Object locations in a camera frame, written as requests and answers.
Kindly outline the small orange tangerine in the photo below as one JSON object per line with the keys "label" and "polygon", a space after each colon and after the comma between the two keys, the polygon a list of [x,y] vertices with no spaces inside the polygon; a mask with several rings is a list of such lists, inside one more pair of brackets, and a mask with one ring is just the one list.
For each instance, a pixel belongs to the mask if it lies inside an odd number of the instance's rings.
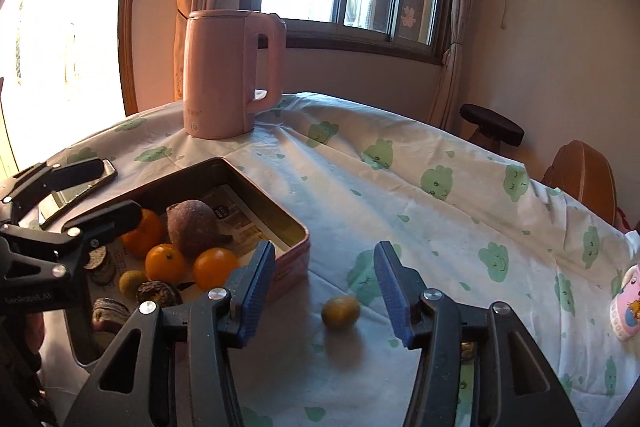
{"label": "small orange tangerine", "polygon": [[201,253],[192,265],[195,285],[201,291],[224,286],[233,270],[239,268],[238,257],[226,248],[210,248]]}

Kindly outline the rectangular metal tin box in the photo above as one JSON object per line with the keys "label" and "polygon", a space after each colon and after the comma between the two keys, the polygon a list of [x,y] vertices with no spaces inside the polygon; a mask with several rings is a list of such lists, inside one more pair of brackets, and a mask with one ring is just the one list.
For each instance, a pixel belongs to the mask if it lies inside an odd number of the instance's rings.
{"label": "rectangular metal tin box", "polygon": [[291,213],[222,158],[163,176],[124,196],[143,210],[134,231],[92,245],[81,269],[84,301],[65,313],[76,363],[90,369],[120,324],[148,293],[168,305],[188,303],[258,244],[276,251],[268,298],[282,297],[307,275],[309,233]]}

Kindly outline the cut purple fruit half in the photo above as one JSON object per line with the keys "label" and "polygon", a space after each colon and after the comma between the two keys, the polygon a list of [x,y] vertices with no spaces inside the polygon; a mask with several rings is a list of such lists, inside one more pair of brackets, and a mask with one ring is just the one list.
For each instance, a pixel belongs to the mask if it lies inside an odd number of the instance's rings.
{"label": "cut purple fruit half", "polygon": [[116,275],[115,261],[105,246],[90,251],[84,269],[89,280],[99,286],[111,284]]}
{"label": "cut purple fruit half", "polygon": [[96,333],[117,334],[131,312],[120,301],[110,297],[96,299],[92,307],[91,326]]}

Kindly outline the brown wooden chair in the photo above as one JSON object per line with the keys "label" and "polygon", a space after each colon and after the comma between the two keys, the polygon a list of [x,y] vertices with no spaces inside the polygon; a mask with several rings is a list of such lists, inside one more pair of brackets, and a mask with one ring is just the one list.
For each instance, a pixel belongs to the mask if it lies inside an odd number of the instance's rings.
{"label": "brown wooden chair", "polygon": [[542,183],[559,188],[609,225],[614,225],[617,197],[613,171],[606,158],[585,142],[560,147]]}

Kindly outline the brown round potato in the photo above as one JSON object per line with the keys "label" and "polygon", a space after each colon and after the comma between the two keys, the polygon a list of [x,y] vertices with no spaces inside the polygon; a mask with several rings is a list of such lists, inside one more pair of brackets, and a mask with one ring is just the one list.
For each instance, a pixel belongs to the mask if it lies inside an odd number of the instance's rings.
{"label": "brown round potato", "polygon": [[188,259],[232,242],[231,235],[219,230],[214,210],[199,199],[187,199],[169,206],[166,218],[170,243]]}

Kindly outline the white green cloud tablecloth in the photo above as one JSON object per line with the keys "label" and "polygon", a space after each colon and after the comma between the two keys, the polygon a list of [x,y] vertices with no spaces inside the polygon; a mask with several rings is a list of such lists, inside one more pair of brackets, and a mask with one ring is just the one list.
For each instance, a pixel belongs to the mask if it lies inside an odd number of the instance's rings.
{"label": "white green cloud tablecloth", "polygon": [[[83,133],[48,158],[93,156],[118,171],[99,200],[222,157],[307,228],[306,279],[265,309],[255,338],[232,353],[247,425],[402,423],[418,354],[388,321],[372,262],[381,241],[460,303],[509,303],[582,425],[606,424],[638,378],[639,343],[618,340],[608,318],[639,258],[638,236],[530,179],[518,162],[449,133],[304,93],[258,115],[238,139],[192,138],[172,103]],[[345,332],[329,331],[322,307],[343,295],[359,301],[360,317]]]}

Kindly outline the printed paper leaflet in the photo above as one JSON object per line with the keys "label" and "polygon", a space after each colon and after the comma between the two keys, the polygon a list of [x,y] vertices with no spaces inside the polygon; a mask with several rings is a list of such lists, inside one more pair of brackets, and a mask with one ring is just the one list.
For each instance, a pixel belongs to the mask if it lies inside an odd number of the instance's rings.
{"label": "printed paper leaflet", "polygon": [[[258,217],[256,211],[247,205],[247,202],[240,197],[238,191],[232,186],[222,184],[221,186],[213,188],[213,191],[210,191],[207,195],[196,199],[205,202],[205,204],[214,210],[219,230],[224,234],[232,236],[232,242],[230,244],[220,246],[219,248],[226,248],[232,251],[232,253],[238,257],[240,267],[247,265],[250,258],[254,255],[258,243],[261,241],[273,243],[278,258],[282,257],[291,249],[291,243],[277,234],[276,231],[273,231],[272,228],[269,228],[267,223]],[[169,206],[171,205],[166,206],[163,210],[152,210],[157,213],[165,223],[166,235],[161,244],[171,244],[167,231],[166,218],[166,209]],[[131,256],[125,247],[122,246],[122,243],[120,243],[120,237],[116,239],[114,244],[106,248],[112,255],[116,265],[114,281],[108,285],[118,288],[119,277],[128,270],[140,270],[145,273],[145,257],[138,259]],[[188,262],[189,265],[188,275],[183,281],[174,285],[179,288],[180,291],[185,291],[188,288],[193,288],[196,291],[201,290],[195,285],[192,275],[192,265],[195,259],[186,258],[186,262]]]}

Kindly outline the right white curtain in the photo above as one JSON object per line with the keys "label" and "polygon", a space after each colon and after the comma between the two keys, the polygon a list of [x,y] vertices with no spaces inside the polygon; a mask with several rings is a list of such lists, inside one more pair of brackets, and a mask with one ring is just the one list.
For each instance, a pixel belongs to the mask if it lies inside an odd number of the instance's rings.
{"label": "right white curtain", "polygon": [[442,69],[436,84],[434,100],[427,122],[446,130],[454,118],[454,103],[462,71],[464,40],[468,29],[473,0],[451,0],[450,43],[442,57]]}

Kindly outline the black round stool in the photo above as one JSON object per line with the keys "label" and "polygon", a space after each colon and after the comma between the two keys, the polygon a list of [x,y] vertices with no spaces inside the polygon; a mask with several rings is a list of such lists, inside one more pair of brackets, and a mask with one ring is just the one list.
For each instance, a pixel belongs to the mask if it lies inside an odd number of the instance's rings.
{"label": "black round stool", "polygon": [[523,142],[525,131],[492,109],[465,103],[460,107],[459,114],[463,120],[475,126],[469,141],[485,150],[500,154],[502,144],[519,147]]}

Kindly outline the small brown kiwi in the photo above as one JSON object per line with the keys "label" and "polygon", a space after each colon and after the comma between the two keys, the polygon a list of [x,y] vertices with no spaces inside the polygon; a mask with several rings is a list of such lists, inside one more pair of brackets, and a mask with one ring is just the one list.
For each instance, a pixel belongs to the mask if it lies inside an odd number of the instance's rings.
{"label": "small brown kiwi", "polygon": [[360,303],[354,296],[337,296],[329,299],[322,307],[321,318],[324,326],[332,332],[351,329],[360,317]]}

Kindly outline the pink electric kettle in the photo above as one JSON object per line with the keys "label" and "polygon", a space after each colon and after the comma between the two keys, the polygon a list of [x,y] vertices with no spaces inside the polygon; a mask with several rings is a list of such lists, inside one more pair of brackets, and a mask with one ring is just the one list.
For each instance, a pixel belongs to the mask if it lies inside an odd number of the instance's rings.
{"label": "pink electric kettle", "polygon": [[276,14],[194,11],[186,22],[183,127],[194,138],[231,139],[282,96],[286,26]]}

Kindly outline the large orange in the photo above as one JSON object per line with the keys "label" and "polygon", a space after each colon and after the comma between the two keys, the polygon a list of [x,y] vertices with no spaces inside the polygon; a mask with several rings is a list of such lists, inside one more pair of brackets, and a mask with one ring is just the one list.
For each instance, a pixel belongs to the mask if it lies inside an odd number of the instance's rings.
{"label": "large orange", "polygon": [[137,228],[122,234],[120,243],[131,256],[143,259],[153,247],[163,242],[165,235],[165,223],[160,216],[152,210],[143,209]]}

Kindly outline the small yellow-green fruit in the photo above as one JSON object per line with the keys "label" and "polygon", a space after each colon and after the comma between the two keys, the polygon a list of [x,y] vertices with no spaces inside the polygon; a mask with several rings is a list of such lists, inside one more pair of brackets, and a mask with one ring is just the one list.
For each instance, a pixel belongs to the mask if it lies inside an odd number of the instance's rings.
{"label": "small yellow-green fruit", "polygon": [[149,279],[140,270],[128,270],[119,277],[118,288],[120,293],[129,300],[136,300],[136,294],[140,286]]}

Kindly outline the pink cartoon mug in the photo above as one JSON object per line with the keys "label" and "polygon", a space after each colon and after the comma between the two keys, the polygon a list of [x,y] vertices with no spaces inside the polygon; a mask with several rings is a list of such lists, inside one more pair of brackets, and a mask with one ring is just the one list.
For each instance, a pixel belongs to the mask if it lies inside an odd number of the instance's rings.
{"label": "pink cartoon mug", "polygon": [[639,265],[633,265],[625,273],[620,291],[610,306],[610,322],[613,333],[620,341],[627,341],[639,334]]}

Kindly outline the black smartphone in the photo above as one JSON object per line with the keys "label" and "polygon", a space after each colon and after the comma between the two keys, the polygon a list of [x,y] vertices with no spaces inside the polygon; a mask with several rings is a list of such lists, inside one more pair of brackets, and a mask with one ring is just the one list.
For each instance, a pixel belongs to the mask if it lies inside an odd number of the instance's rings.
{"label": "black smartphone", "polygon": [[102,188],[115,180],[117,170],[113,163],[106,158],[103,158],[102,161],[103,173],[99,178],[64,188],[62,191],[54,191],[39,203],[38,225],[41,230],[49,228],[64,213],[72,210],[83,200],[102,190]]}

